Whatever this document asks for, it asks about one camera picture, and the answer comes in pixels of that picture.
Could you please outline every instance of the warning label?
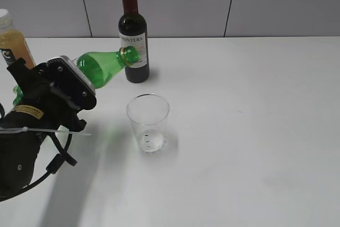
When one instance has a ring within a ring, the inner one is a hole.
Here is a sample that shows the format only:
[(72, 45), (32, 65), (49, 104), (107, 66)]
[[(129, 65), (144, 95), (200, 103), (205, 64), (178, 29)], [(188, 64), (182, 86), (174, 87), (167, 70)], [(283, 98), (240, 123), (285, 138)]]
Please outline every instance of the warning label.
[(35, 118), (37, 118), (39, 120), (44, 115), (43, 111), (41, 111), (40, 109), (37, 109), (34, 106), (28, 106), (28, 105), (15, 106), (12, 109), (12, 112), (19, 112), (19, 113), (29, 114), (29, 115), (32, 115), (33, 117), (35, 117)]

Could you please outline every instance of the white bottle cap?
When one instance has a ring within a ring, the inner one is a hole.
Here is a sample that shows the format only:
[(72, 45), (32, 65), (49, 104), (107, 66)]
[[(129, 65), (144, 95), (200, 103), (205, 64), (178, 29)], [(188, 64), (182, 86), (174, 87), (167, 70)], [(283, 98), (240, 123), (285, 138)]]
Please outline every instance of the white bottle cap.
[(0, 28), (7, 27), (13, 23), (12, 17), (8, 10), (0, 9)]

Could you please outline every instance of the wine label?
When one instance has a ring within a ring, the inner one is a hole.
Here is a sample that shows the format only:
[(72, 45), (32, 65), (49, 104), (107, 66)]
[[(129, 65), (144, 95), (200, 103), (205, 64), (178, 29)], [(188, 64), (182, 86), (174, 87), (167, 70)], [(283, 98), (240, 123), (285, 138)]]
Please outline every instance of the wine label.
[(2, 56), (5, 58), (7, 65), (11, 65), (15, 62), (15, 57), (11, 49), (1, 49), (0, 52)]
[(140, 34), (138, 36), (126, 36), (119, 33), (119, 38), (121, 39), (121, 46), (133, 46), (139, 52), (140, 59), (138, 62), (134, 63), (131, 68), (141, 68), (147, 64), (147, 46), (146, 46), (146, 39), (145, 33)]

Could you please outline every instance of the wine bottle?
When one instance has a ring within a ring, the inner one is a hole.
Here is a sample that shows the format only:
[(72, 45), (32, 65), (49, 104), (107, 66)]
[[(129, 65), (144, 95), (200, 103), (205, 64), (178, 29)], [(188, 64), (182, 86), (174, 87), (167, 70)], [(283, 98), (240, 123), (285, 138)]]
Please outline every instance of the wine bottle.
[(140, 55), (140, 60), (136, 64), (125, 68), (126, 78), (134, 83), (144, 82), (150, 73), (147, 23), (138, 13), (137, 0), (122, 1), (124, 15), (118, 23), (121, 46), (134, 46)]

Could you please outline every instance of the clear plastic cup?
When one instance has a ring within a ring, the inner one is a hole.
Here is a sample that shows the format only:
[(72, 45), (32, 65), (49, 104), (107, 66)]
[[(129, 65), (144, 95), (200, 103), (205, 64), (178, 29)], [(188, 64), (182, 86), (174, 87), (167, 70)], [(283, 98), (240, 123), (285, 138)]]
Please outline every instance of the clear plastic cup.
[(155, 152), (165, 143), (169, 103), (156, 94), (143, 94), (132, 99), (126, 113), (138, 146), (144, 152)]

